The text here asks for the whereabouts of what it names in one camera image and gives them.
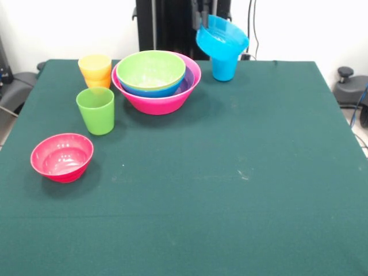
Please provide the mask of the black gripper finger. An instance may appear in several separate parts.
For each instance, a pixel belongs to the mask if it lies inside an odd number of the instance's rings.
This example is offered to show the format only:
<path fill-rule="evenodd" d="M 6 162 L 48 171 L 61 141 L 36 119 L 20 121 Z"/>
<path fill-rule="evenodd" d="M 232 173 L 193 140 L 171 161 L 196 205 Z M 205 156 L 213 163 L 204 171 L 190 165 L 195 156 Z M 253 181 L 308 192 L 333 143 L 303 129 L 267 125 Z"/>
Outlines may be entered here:
<path fill-rule="evenodd" d="M 202 1 L 201 18 L 202 18 L 202 25 L 204 27 L 208 27 L 209 4 L 210 0 Z"/>
<path fill-rule="evenodd" d="M 198 9 L 198 1 L 191 0 L 192 28 L 199 29 L 201 25 L 201 12 Z"/>

